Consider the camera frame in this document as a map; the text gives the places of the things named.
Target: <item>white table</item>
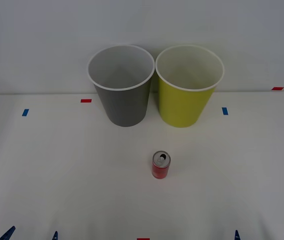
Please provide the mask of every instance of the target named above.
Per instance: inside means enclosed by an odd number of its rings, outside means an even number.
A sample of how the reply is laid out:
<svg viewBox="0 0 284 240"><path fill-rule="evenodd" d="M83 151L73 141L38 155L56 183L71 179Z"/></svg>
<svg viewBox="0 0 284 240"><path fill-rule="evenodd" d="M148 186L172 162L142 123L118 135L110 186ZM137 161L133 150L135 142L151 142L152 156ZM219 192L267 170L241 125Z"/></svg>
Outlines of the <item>white table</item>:
<svg viewBox="0 0 284 240"><path fill-rule="evenodd" d="M284 240L284 92L214 93L188 128L165 124L155 98L140 124L123 128L96 94L0 95L0 236L15 225L12 240L54 231L60 240L232 240L235 230ZM150 170L158 150L172 157L162 180Z"/></svg>

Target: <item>red can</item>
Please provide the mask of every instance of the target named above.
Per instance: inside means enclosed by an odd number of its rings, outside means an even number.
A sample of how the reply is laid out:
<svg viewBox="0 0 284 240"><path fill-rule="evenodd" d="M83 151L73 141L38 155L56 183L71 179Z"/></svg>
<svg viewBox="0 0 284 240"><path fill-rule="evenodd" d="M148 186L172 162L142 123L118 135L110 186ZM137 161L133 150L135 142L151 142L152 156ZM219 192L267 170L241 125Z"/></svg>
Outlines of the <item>red can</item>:
<svg viewBox="0 0 284 240"><path fill-rule="evenodd" d="M153 155L152 175L157 179L167 176L168 168L171 164L171 157L165 151L157 151Z"/></svg>

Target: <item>pull tab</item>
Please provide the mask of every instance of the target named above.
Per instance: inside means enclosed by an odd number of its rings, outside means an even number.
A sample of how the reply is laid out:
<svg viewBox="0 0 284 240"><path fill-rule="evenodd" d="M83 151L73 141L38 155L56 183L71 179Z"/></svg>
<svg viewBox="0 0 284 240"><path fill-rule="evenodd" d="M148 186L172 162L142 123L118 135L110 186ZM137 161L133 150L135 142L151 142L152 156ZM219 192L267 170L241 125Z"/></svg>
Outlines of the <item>pull tab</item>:
<svg viewBox="0 0 284 240"><path fill-rule="evenodd" d="M161 154L160 157L157 159L157 164L159 166L161 166L164 163L165 159L166 159L166 155L165 154Z"/></svg>

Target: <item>red tape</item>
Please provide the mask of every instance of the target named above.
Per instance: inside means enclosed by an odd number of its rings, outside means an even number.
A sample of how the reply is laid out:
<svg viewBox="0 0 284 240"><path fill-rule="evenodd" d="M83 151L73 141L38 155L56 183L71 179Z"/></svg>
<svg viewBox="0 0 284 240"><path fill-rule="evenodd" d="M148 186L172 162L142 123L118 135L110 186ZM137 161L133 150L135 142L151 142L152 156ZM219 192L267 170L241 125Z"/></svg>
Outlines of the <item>red tape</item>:
<svg viewBox="0 0 284 240"><path fill-rule="evenodd" d="M91 103L92 99L81 99L81 103Z"/></svg>
<svg viewBox="0 0 284 240"><path fill-rule="evenodd" d="M283 89L284 89L283 86L275 86L275 87L273 87L272 90L274 90L274 91L281 91L281 90L283 90Z"/></svg>

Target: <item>tape marker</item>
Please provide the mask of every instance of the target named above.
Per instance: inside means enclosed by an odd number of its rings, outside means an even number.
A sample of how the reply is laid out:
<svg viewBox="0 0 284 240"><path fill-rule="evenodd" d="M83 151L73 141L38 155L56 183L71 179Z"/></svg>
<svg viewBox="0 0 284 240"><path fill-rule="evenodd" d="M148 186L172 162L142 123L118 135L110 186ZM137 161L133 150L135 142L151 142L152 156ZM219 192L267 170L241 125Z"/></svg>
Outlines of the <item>tape marker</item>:
<svg viewBox="0 0 284 240"><path fill-rule="evenodd" d="M222 110L224 115L228 115L227 107L222 107Z"/></svg>
<svg viewBox="0 0 284 240"><path fill-rule="evenodd" d="M283 86L275 86L275 87L273 87L273 91L281 91L281 90L283 90L284 89L284 87Z"/></svg>
<svg viewBox="0 0 284 240"><path fill-rule="evenodd" d="M26 117L27 113L28 113L28 109L24 109L22 117Z"/></svg>
<svg viewBox="0 0 284 240"><path fill-rule="evenodd" d="M92 99L81 99L81 103L91 103Z"/></svg>

